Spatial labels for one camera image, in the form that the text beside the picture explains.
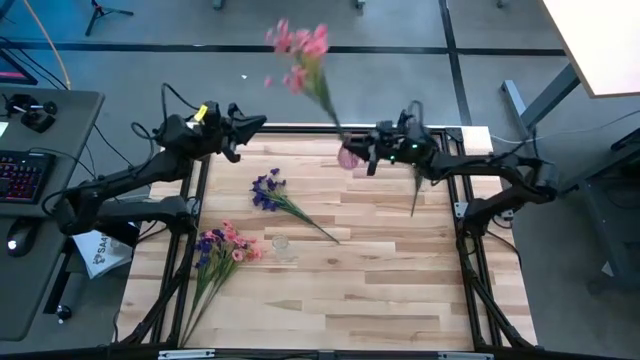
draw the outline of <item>wooden table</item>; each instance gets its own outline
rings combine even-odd
[[[462,129],[468,154],[491,151],[486,127]],[[341,169],[338,148],[335,135],[263,134],[240,149],[239,164],[212,159],[201,230],[230,219],[240,233],[259,239],[265,257],[229,280],[188,347],[473,349],[446,182],[424,186],[412,218],[408,168],[380,163],[376,176],[367,177],[363,166]],[[341,245],[288,214],[254,208],[251,181],[273,167],[287,179],[291,199]],[[495,177],[472,182],[477,197],[501,190]],[[152,197],[177,194],[179,186],[155,184]],[[513,241],[510,231],[491,229]],[[274,255],[270,240],[279,234],[291,242],[290,261]],[[133,330],[158,295],[167,240],[160,235],[136,249],[118,319],[121,334]],[[497,303],[535,343],[516,255],[490,237],[485,247]],[[480,313],[488,339],[483,307]]]
[[[592,98],[640,94],[640,2],[540,0],[570,63],[526,106],[512,80],[502,90],[523,135],[582,83]]]

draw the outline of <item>keyboard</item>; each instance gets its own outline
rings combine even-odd
[[[36,204],[55,155],[0,150],[0,202]]]

